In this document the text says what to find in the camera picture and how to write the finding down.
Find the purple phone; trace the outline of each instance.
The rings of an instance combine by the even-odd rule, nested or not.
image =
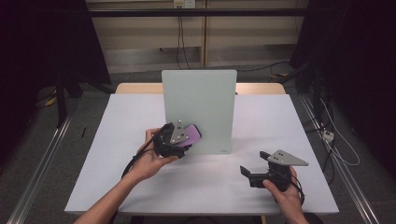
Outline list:
[[[198,140],[200,140],[202,137],[197,126],[195,126],[195,125],[190,125],[184,131],[185,131],[185,134],[189,137],[189,139],[177,144],[178,147],[185,147],[188,145],[192,145],[192,144],[196,143]]]

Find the wrist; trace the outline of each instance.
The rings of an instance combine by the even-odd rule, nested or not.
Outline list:
[[[145,178],[138,172],[134,171],[134,169],[132,169],[122,179],[127,181],[128,184],[135,186],[138,183],[140,183],[141,181],[143,181]]]

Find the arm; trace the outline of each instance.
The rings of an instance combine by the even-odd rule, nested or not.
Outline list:
[[[158,132],[159,129],[151,129],[146,131],[147,141]],[[154,148],[151,143],[148,149]],[[82,215],[76,223],[106,223],[110,221],[113,214],[120,207],[131,190],[141,181],[148,179],[165,165],[177,160],[178,157],[159,158],[154,150],[147,151],[131,168],[122,180],[114,186],[105,196],[96,202],[84,215]]]
[[[291,174],[297,177],[296,171],[290,167]],[[306,224],[303,209],[301,207],[300,195],[294,186],[289,186],[285,192],[281,192],[271,181],[264,180],[264,186],[274,195],[283,217],[289,224]]]

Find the white table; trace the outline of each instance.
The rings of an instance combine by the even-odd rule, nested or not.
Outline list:
[[[165,123],[160,94],[114,94],[92,143],[66,212],[88,210],[119,180],[143,144],[145,130]],[[286,94],[237,95],[230,155],[186,155],[140,183],[120,213],[148,216],[271,215],[279,213],[266,189],[253,189],[239,166],[266,173],[259,152],[283,149],[307,162],[295,167],[303,185],[305,212],[337,213],[294,106]]]

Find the metal rail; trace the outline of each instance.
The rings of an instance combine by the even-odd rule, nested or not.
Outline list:
[[[91,17],[296,17],[336,14],[334,9],[311,8],[164,8],[164,9],[90,9],[82,10],[38,10],[41,15],[91,16]]]
[[[47,150],[41,159],[41,162],[38,164],[35,173],[33,174],[32,178],[29,181],[24,193],[18,200],[17,205],[14,208],[7,224],[22,224],[26,219],[29,210],[35,200],[35,196],[37,195],[38,191],[40,190],[41,184],[44,181],[44,178],[48,172],[48,169],[53,161],[53,158],[56,155],[56,152],[62,143],[64,135],[69,127],[71,118],[75,111],[77,110],[78,103],[75,102],[72,104],[72,108],[70,113],[66,117],[63,125],[56,129],[55,134],[52,137]]]
[[[304,96],[300,96],[304,108],[309,116],[314,122],[314,126],[316,129],[320,127],[318,122],[314,119],[314,112],[312,111],[312,103],[310,102],[309,99],[305,98]],[[321,134],[318,131],[318,137],[321,139]],[[325,142],[326,150],[328,153],[330,153],[331,146],[329,143]],[[337,148],[334,147],[333,150],[336,153],[339,153]],[[338,174],[341,176],[341,179],[343,180],[346,189],[349,192],[349,195],[352,198],[352,201],[355,203],[357,209],[361,213],[361,217],[363,218],[364,222],[367,224],[379,224],[379,220],[376,217],[375,211],[370,205],[369,201],[367,200],[366,196],[364,195],[363,191],[361,190],[361,187],[359,186],[358,182],[356,182],[355,178],[353,177],[352,173],[350,173],[347,165],[337,159],[337,157],[334,156],[332,153],[331,155],[334,167],[337,169]]]

